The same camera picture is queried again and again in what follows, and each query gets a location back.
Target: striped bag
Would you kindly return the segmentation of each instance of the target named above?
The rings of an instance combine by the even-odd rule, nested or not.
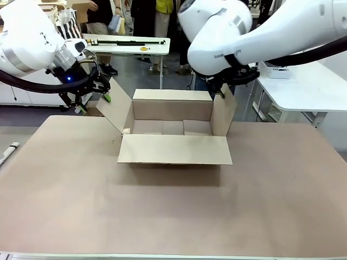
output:
[[[84,36],[76,20],[76,10],[63,9],[59,12],[58,19],[55,23],[58,33],[65,39],[81,38]]]

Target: white desk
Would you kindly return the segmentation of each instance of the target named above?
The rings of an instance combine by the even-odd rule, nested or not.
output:
[[[133,36],[114,36],[114,35],[96,35],[84,34],[86,39],[98,39],[105,41],[165,41],[165,44],[146,45],[149,48],[147,51],[142,51],[142,46],[117,46],[117,45],[99,45],[88,46],[87,49],[96,54],[107,54],[111,56],[160,56],[160,89],[163,89],[163,57],[169,54],[170,39],[169,38],[154,38],[154,37],[133,37]]]
[[[328,112],[347,112],[347,83],[319,62],[289,67],[291,79],[260,76],[257,81],[273,103],[283,111],[279,122],[296,122],[301,112],[317,128]],[[253,84],[248,99],[254,98],[258,84]]]

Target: gray floor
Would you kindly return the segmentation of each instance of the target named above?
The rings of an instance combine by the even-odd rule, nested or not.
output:
[[[164,76],[164,89],[186,89],[191,82],[191,76],[178,76],[175,69],[178,66],[178,55],[169,55],[165,61],[168,73]],[[115,77],[117,82],[124,88],[129,96],[133,96],[137,88],[159,88],[159,76],[148,75],[149,64],[138,61],[132,57],[115,57],[112,59],[113,67],[119,71]],[[235,91],[237,110],[235,121],[242,121],[246,107],[250,87],[238,86]],[[264,110],[269,102],[264,102]],[[37,128],[50,115],[75,115],[73,110],[62,112],[58,108],[42,107],[0,107],[0,151],[4,151],[12,142],[18,141],[21,145],[31,137]],[[246,115],[246,121],[255,121],[256,113],[252,110]]]

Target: yellow shirt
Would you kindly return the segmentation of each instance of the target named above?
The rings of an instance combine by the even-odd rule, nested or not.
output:
[[[156,10],[164,14],[170,14],[174,10],[173,0],[157,0]]]

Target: brown tabletop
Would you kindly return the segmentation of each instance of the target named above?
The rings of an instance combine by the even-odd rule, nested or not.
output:
[[[347,256],[347,166],[308,125],[232,124],[234,165],[117,164],[105,118],[51,116],[0,174],[0,250]]]

